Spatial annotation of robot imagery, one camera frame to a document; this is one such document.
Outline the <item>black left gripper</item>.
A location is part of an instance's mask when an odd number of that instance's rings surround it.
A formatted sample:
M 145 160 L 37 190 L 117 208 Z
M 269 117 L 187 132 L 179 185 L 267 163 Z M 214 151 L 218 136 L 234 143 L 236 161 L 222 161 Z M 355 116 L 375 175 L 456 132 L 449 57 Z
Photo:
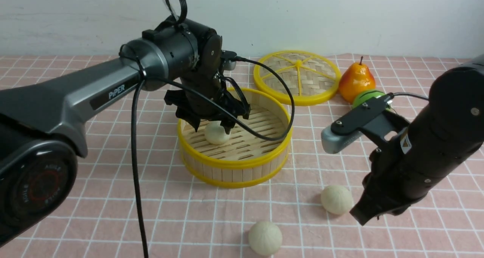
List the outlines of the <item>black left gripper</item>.
M 179 90 L 166 92 L 164 101 L 175 105 L 176 117 L 190 124 L 198 132 L 202 120 L 220 121 L 229 135 L 238 117 L 247 120 L 251 106 L 240 86 L 231 77 L 216 76 L 212 84 L 175 84 Z

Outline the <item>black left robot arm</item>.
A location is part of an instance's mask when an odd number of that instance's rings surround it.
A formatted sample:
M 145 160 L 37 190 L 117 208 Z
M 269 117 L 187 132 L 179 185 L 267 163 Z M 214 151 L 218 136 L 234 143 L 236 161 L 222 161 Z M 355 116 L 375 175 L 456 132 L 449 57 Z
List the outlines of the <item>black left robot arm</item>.
M 228 132 L 250 106 L 225 91 L 221 74 L 235 52 L 216 30 L 168 17 L 119 50 L 119 57 L 33 85 L 4 89 L 1 112 L 1 245 L 52 213 L 67 198 L 88 154 L 85 124 L 137 88 L 155 91 L 180 79 L 166 103 L 192 127 L 221 121 Z

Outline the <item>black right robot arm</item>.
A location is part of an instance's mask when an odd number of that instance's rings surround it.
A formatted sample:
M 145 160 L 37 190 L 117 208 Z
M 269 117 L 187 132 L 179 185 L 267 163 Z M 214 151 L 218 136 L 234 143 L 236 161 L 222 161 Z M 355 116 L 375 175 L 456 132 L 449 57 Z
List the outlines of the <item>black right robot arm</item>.
M 360 225 L 404 213 L 483 144 L 483 56 L 438 77 L 413 122 L 387 110 L 396 96 L 419 97 L 398 92 L 369 99 L 321 133 L 327 153 L 340 152 L 360 134 L 377 146 L 350 211 Z

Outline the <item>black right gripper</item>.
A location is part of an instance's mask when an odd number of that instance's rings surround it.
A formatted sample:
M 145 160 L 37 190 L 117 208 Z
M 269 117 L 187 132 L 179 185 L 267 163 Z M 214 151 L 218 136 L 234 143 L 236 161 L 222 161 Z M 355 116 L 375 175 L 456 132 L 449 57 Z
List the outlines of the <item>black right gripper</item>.
M 418 203 L 450 173 L 450 161 L 428 138 L 402 132 L 370 156 L 371 171 L 350 215 L 364 226 L 384 214 L 400 215 Z

